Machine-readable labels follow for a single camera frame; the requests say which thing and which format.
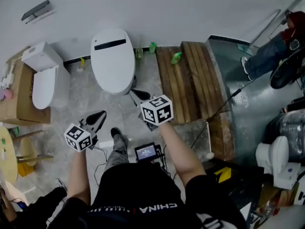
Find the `wall-mounted holder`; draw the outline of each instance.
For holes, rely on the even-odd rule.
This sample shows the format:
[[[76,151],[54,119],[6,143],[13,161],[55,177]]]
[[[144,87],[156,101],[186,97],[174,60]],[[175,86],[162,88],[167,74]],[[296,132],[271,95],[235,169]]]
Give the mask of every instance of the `wall-mounted holder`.
[[[29,19],[25,24],[31,22],[32,20],[38,18],[39,16],[49,12],[51,10],[51,4],[49,0],[42,2],[41,4],[37,5],[36,7],[32,8],[31,10],[27,11],[21,21],[25,19]]]

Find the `toilet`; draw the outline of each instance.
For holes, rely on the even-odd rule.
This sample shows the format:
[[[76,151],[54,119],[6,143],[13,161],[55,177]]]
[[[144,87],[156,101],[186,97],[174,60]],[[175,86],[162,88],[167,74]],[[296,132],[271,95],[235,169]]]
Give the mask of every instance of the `toilet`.
[[[126,31],[106,29],[91,42],[91,64],[100,87],[110,94],[129,92],[134,78],[135,59]]]
[[[256,149],[258,166],[264,168],[264,173],[273,175],[274,186],[292,189],[301,169],[300,163],[290,163],[288,140],[279,136],[271,145],[260,143]]]
[[[69,100],[70,74],[55,50],[42,42],[26,50],[21,61],[37,72],[32,93],[34,106],[38,109],[63,108]]]

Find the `person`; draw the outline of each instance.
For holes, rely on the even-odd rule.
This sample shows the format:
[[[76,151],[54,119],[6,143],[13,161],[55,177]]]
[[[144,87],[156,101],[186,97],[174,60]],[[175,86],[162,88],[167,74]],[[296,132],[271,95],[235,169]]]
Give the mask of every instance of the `person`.
[[[288,15],[288,29],[280,32],[264,46],[260,47],[257,54],[247,59],[241,58],[244,72],[250,81],[274,70],[279,62],[289,56],[289,43],[291,38],[305,36],[305,13],[293,12]]]
[[[49,229],[101,228],[246,228],[245,220],[214,177],[206,175],[195,153],[170,123],[159,126],[186,203],[159,163],[129,163],[126,138],[111,129],[114,140],[99,189],[91,203],[86,151],[76,152],[68,183],[68,199]]]
[[[56,207],[67,196],[64,184],[56,179],[58,187],[44,197],[38,198],[36,203],[30,204],[22,212],[16,212],[11,202],[0,186],[1,198],[4,202],[0,209],[0,228],[47,228],[47,220],[53,215]]]

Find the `display screen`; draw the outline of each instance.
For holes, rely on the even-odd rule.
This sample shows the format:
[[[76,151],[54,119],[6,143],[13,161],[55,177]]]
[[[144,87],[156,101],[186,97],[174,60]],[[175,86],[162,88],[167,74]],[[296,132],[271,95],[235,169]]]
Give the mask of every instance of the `display screen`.
[[[154,149],[154,146],[144,147],[137,150],[137,155],[139,160],[149,158],[156,155],[156,150]]]

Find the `toilet tank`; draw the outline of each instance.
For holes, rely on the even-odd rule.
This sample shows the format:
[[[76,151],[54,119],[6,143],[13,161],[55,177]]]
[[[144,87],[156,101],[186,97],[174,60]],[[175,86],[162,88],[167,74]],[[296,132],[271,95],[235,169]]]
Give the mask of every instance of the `toilet tank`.
[[[24,51],[21,61],[37,72],[63,65],[61,57],[47,42],[39,43]]]

